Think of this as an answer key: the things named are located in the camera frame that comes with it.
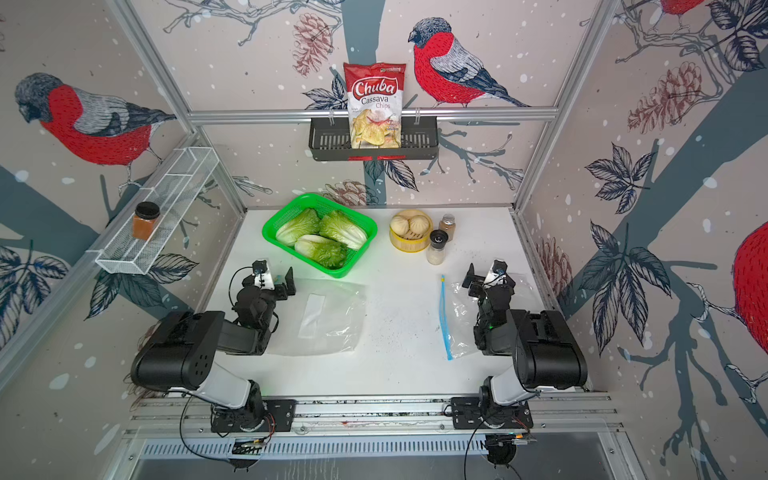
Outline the chinese cabbage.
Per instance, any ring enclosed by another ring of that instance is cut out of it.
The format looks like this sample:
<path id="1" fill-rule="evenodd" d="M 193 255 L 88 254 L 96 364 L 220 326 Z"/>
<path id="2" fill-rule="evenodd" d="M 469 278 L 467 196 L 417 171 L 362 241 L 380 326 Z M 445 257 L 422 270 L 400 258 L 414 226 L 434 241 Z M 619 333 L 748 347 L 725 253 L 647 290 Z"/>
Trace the chinese cabbage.
<path id="1" fill-rule="evenodd" d="M 340 210 L 334 210 L 320 220 L 319 235 L 358 251 L 368 240 L 365 231 Z"/>
<path id="2" fill-rule="evenodd" d="M 312 208 L 304 209 L 295 218 L 286 222 L 276 232 L 276 240 L 293 247 L 305 235 L 317 235 L 320 231 L 320 217 Z"/>
<path id="3" fill-rule="evenodd" d="M 304 235 L 295 245 L 295 251 L 327 269 L 341 268 L 347 259 L 348 247 L 319 235 Z"/>

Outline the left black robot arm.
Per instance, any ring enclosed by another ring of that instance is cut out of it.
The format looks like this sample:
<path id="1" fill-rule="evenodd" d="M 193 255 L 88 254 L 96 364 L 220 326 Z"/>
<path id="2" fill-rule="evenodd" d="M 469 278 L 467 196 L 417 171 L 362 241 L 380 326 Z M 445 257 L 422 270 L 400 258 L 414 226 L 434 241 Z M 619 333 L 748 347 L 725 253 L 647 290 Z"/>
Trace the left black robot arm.
<path id="1" fill-rule="evenodd" d="M 266 400 L 261 387 L 215 361 L 218 353 L 261 356 L 280 319 L 277 303 L 296 294 L 293 270 L 280 282 L 269 264 L 256 260 L 246 269 L 233 299 L 234 321 L 223 311 L 177 312 L 162 320 L 133 361 L 131 381 L 160 393 L 184 393 L 211 407 L 211 431 L 221 437 L 240 432 L 287 432 L 294 400 Z"/>

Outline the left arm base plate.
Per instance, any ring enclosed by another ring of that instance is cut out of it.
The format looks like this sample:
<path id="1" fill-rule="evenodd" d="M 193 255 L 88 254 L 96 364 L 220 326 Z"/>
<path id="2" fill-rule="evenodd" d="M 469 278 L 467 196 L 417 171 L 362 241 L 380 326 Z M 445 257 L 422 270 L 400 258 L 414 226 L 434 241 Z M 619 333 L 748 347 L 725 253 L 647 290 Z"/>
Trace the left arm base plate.
<path id="1" fill-rule="evenodd" d="M 210 429 L 225 436 L 236 433 L 276 433 L 291 430 L 296 401 L 262 400 L 239 409 L 211 407 Z"/>

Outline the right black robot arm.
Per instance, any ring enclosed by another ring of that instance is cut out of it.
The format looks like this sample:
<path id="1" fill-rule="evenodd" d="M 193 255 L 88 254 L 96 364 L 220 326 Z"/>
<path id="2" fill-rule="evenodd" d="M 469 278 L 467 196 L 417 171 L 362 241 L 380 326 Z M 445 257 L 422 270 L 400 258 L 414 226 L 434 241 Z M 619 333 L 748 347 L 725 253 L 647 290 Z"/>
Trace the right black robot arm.
<path id="1" fill-rule="evenodd" d="M 516 282 L 502 260 L 493 262 L 483 276 L 470 265 L 461 286 L 477 300 L 473 326 L 475 346 L 485 356 L 508 357 L 511 366 L 487 377 L 479 390 L 478 418 L 489 428 L 532 423 L 519 417 L 527 402 L 543 387 L 567 390 L 588 379 L 585 357 L 557 310 L 539 313 L 516 309 L 511 300 Z"/>

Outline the chinese cabbage front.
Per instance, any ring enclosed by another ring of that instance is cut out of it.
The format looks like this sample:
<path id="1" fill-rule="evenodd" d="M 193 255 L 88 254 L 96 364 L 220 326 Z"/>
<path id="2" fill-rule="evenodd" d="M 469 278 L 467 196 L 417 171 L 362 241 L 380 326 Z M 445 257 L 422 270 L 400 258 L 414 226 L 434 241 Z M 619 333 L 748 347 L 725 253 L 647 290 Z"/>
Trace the chinese cabbage front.
<path id="1" fill-rule="evenodd" d="M 347 259 L 348 247 L 319 235 L 304 235 L 295 245 L 295 251 L 327 269 L 341 268 Z"/>

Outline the green plastic basket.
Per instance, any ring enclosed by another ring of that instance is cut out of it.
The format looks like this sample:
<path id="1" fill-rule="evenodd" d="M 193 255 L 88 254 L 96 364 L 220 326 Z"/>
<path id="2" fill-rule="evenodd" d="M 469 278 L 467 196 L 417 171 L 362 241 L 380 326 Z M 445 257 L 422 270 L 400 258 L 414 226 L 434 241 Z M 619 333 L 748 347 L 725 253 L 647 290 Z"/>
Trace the green plastic basket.
<path id="1" fill-rule="evenodd" d="M 262 228 L 266 241 L 333 278 L 351 271 L 377 233 L 370 217 L 317 194 L 295 198 Z"/>

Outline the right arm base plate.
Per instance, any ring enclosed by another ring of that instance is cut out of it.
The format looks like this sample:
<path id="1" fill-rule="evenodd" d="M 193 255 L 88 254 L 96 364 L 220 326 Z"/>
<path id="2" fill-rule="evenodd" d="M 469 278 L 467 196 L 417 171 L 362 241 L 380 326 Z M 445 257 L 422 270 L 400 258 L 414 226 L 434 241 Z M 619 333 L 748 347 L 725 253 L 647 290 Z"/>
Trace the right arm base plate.
<path id="1" fill-rule="evenodd" d="M 451 418 L 455 430 L 487 428 L 528 431 L 534 426 L 527 403 L 500 406 L 491 402 L 482 406 L 478 396 L 452 397 L 443 414 Z"/>

